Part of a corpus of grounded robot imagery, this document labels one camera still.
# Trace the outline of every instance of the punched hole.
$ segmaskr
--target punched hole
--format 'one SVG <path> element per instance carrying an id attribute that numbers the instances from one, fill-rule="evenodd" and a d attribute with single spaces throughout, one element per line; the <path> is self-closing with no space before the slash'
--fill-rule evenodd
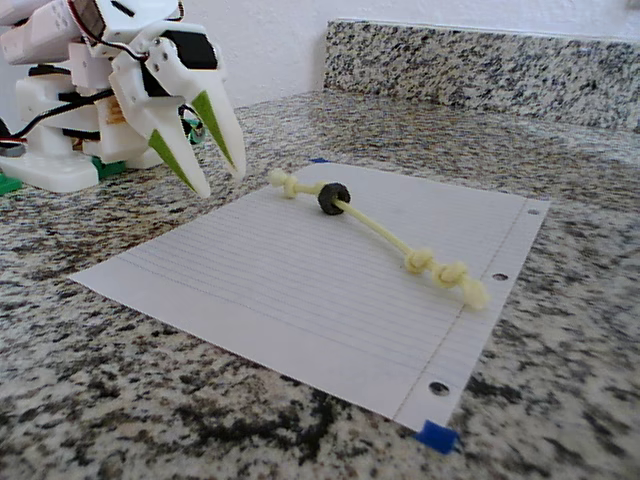
<path id="1" fill-rule="evenodd" d="M 440 382 L 431 382 L 431 384 L 429 385 L 429 390 L 431 390 L 431 393 L 437 395 L 438 397 L 446 397 L 447 395 L 449 395 L 449 393 L 451 393 L 449 387 Z"/>

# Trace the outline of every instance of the granite countertop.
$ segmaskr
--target granite countertop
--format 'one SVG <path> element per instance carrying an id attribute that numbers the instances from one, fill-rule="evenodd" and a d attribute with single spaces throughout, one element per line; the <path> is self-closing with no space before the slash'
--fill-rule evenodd
<path id="1" fill-rule="evenodd" d="M 239 111 L 251 174 L 0 197 L 0 478 L 640 478 L 640 135 L 352 94 Z M 553 205 L 441 456 L 68 276 L 314 157 Z"/>

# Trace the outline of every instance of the lined paper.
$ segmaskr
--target lined paper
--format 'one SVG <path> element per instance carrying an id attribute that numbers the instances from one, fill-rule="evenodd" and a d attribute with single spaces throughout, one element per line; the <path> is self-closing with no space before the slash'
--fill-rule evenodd
<path id="1" fill-rule="evenodd" d="M 344 165 L 296 175 L 347 185 L 352 205 L 409 245 L 467 263 L 489 307 L 464 308 L 459 289 L 407 273 L 401 253 L 357 220 L 271 187 L 72 278 L 415 430 L 446 423 L 548 204 Z M 436 381 L 449 395 L 431 392 Z"/>

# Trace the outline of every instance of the rope knot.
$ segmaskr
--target rope knot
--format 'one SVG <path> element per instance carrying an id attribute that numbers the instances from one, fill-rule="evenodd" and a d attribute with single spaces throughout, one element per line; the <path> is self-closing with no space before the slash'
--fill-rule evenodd
<path id="1" fill-rule="evenodd" d="M 279 168 L 269 173 L 269 183 L 274 187 L 284 187 L 284 194 L 287 198 L 296 198 L 298 195 L 296 191 L 298 179 L 293 175 L 287 175 Z"/>
<path id="2" fill-rule="evenodd" d="M 407 267 L 409 272 L 416 275 L 419 275 L 426 270 L 430 270 L 433 266 L 433 250 L 430 248 L 413 250 L 406 256 L 404 265 Z"/>
<path id="3" fill-rule="evenodd" d="M 451 265 L 436 265 L 432 271 L 433 283 L 441 288 L 453 288 L 461 285 L 467 277 L 467 266 L 462 262 Z"/>

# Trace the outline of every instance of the painter's tape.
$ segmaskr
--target painter's tape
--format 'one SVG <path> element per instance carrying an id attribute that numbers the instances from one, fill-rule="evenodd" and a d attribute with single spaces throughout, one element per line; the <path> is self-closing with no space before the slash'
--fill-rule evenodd
<path id="1" fill-rule="evenodd" d="M 456 446 L 458 434 L 427 420 L 422 431 L 416 433 L 414 438 L 436 452 L 448 455 Z"/>

